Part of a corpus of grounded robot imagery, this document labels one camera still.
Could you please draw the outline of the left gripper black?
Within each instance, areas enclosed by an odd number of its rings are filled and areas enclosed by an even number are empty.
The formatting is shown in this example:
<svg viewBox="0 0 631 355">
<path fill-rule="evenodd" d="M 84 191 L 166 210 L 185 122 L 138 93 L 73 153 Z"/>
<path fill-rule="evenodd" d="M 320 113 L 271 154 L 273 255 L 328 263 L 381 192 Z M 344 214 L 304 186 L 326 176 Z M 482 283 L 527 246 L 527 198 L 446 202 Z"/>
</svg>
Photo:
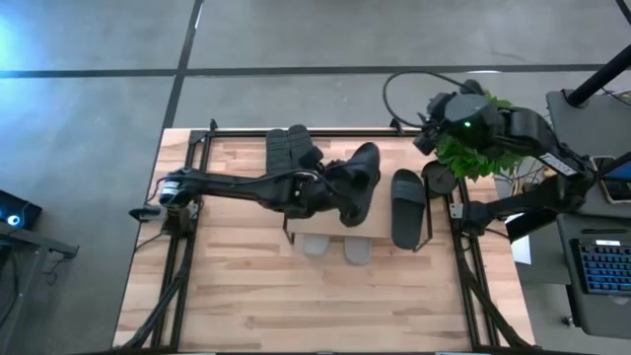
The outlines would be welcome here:
<svg viewBox="0 0 631 355">
<path fill-rule="evenodd" d="M 314 214 L 337 209 L 348 211 L 348 198 L 316 172 L 300 171 L 290 175 L 292 192 L 284 209 L 288 219 L 309 219 Z"/>
</svg>

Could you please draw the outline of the wooden shelf black metal frame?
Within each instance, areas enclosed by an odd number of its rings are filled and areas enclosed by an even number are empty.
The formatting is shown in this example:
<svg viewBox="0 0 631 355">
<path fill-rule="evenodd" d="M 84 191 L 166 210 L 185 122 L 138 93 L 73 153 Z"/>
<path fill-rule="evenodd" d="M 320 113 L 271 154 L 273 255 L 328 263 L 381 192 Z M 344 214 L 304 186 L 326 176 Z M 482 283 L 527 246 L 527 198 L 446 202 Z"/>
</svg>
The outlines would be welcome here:
<svg viewBox="0 0 631 355">
<path fill-rule="evenodd" d="M 344 239 L 346 237 L 365 237 L 382 242 L 385 240 L 392 242 L 390 236 L 390 184 L 392 176 L 399 169 L 407 169 L 420 177 L 422 169 L 431 163 L 432 159 L 402 140 L 389 143 L 380 141 L 378 146 L 381 154 L 381 180 L 374 191 L 369 214 L 361 225 L 347 228 L 339 221 L 338 212 L 329 211 L 318 213 L 308 220 L 291 220 L 288 222 L 288 230 L 301 236 L 316 234 L 328 235 L 331 238 L 343 237 Z M 429 202 L 429 182 L 424 181 L 423 184 L 427 204 L 419 249 L 433 239 L 431 212 L 434 208 Z"/>
</svg>

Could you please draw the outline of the green potted plant black pot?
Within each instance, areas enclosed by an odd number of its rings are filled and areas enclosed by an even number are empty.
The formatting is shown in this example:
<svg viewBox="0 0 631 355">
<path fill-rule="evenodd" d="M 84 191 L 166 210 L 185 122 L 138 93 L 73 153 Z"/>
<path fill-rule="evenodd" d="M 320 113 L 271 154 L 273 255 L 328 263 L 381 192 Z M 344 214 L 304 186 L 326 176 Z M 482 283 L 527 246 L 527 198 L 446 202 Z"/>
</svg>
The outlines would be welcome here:
<svg viewBox="0 0 631 355">
<path fill-rule="evenodd" d="M 523 161 L 523 156 L 496 140 L 508 127 L 511 108 L 499 106 L 484 95 L 444 94 L 447 95 L 445 132 L 431 154 L 455 178 L 476 181 L 510 172 Z"/>
</svg>

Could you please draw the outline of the black diagonal pole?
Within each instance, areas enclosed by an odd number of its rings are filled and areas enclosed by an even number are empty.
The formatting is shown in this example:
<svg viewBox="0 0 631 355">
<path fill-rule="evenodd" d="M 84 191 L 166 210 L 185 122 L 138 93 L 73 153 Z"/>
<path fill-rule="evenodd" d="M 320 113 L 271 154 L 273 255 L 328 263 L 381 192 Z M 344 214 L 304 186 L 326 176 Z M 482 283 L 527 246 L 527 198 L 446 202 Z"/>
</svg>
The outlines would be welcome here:
<svg viewBox="0 0 631 355">
<path fill-rule="evenodd" d="M 627 45 L 610 61 L 598 69 L 594 75 L 581 84 L 576 90 L 565 91 L 566 103 L 571 107 L 581 107 L 598 90 L 615 79 L 631 66 L 631 44 Z"/>
</svg>

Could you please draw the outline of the white paper sheet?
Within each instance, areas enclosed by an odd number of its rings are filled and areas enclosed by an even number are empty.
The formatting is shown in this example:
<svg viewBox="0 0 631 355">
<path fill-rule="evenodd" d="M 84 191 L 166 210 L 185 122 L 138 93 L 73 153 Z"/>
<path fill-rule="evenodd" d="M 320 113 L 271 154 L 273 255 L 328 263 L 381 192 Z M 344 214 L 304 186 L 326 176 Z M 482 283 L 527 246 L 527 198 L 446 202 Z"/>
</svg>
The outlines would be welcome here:
<svg viewBox="0 0 631 355">
<path fill-rule="evenodd" d="M 515 263 L 531 265 L 531 251 L 529 236 L 523 236 L 511 242 L 512 256 Z"/>
</svg>

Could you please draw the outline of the black smartphone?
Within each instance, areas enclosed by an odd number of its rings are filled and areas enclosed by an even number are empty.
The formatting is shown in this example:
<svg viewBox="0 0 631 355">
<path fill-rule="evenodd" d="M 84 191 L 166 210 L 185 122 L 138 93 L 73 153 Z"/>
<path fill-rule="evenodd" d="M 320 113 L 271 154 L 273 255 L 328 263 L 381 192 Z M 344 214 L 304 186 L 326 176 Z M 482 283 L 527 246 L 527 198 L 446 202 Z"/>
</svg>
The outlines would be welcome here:
<svg viewBox="0 0 631 355">
<path fill-rule="evenodd" d="M 610 156 L 594 157 L 593 162 L 596 167 L 598 183 L 605 199 L 609 203 L 631 203 L 631 182 L 601 179 L 598 174 L 600 161 L 603 158 L 613 158 Z"/>
</svg>

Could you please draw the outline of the backlit black keyboard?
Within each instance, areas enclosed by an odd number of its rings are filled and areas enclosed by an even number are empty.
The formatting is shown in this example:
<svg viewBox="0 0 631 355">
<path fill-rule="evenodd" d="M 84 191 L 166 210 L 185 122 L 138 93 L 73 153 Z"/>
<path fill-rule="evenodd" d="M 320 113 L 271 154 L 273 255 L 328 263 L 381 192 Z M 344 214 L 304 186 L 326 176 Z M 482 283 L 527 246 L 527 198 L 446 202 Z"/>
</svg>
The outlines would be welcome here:
<svg viewBox="0 0 631 355">
<path fill-rule="evenodd" d="M 631 297 L 631 242 L 577 239 L 571 247 L 586 294 Z"/>
</svg>

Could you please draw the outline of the grey side desk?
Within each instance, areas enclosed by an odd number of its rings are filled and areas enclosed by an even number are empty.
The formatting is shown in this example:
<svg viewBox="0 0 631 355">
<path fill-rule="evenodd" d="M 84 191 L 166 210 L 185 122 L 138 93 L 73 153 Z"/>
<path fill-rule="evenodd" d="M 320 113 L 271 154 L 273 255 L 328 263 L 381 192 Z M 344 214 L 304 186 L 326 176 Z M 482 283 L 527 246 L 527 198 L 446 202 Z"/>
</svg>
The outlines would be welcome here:
<svg viewBox="0 0 631 355">
<path fill-rule="evenodd" d="M 546 94 L 559 139 L 581 155 L 618 158 L 631 152 L 631 106 L 594 96 L 582 107 L 567 104 L 562 92 Z M 631 339 L 631 296 L 588 294 L 579 269 L 579 242 L 631 242 L 631 202 L 610 203 L 595 184 L 586 203 L 557 216 L 556 225 L 571 283 L 566 286 L 574 324 L 594 336 Z"/>
</svg>

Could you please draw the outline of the black metal stand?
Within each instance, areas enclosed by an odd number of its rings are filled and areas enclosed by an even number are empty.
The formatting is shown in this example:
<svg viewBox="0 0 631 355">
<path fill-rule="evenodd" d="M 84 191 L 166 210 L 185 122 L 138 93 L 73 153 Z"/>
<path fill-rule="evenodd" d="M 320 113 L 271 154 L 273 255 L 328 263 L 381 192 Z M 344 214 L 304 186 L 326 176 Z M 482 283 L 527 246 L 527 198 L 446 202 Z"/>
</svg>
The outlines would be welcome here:
<svg viewBox="0 0 631 355">
<path fill-rule="evenodd" d="M 0 315 L 0 355 L 8 355 L 9 347 L 21 321 L 24 302 L 35 285 L 35 277 L 41 274 L 50 252 L 58 252 L 66 258 L 74 258 L 78 246 L 41 236 L 35 232 L 12 228 L 0 221 L 0 242 L 8 244 L 12 251 L 7 260 L 14 269 L 8 293 L 8 309 Z"/>
</svg>

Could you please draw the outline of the black device blue light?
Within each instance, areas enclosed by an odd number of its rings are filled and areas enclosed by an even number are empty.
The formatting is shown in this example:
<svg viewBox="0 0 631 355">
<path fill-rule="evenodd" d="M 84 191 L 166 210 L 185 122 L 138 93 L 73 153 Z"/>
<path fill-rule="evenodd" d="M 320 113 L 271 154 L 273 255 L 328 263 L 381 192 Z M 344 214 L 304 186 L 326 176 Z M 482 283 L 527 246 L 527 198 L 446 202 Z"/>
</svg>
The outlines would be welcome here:
<svg viewBox="0 0 631 355">
<path fill-rule="evenodd" d="M 18 229 L 32 230 L 42 208 L 0 189 L 0 220 Z"/>
</svg>

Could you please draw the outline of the black table frame rails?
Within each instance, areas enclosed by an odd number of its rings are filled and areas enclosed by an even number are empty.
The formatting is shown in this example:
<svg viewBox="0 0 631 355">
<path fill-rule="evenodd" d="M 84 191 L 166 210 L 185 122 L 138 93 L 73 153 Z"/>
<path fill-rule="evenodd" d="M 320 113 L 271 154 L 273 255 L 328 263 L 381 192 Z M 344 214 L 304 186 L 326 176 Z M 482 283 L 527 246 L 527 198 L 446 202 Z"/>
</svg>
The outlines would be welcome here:
<svg viewBox="0 0 631 355">
<path fill-rule="evenodd" d="M 316 129 L 327 160 L 363 143 L 404 141 L 390 128 Z M 433 239 L 417 252 L 372 239 L 371 261 L 349 264 L 341 238 L 320 257 L 283 215 L 207 197 L 186 215 L 188 238 L 144 223 L 132 255 L 114 355 L 467 351 L 488 343 L 486 316 L 461 291 L 449 214 L 431 206 Z"/>
</svg>

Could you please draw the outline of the small black mount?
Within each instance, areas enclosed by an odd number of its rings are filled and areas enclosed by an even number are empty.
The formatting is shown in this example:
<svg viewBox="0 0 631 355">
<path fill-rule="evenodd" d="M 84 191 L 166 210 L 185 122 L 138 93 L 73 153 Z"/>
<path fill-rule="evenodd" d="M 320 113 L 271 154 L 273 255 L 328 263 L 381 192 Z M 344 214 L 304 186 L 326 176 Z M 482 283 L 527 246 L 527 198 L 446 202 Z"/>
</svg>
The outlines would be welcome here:
<svg viewBox="0 0 631 355">
<path fill-rule="evenodd" d="M 145 204 L 143 207 L 129 210 L 128 214 L 138 222 L 144 223 L 159 219 L 162 214 L 162 208 L 158 205 Z"/>
</svg>

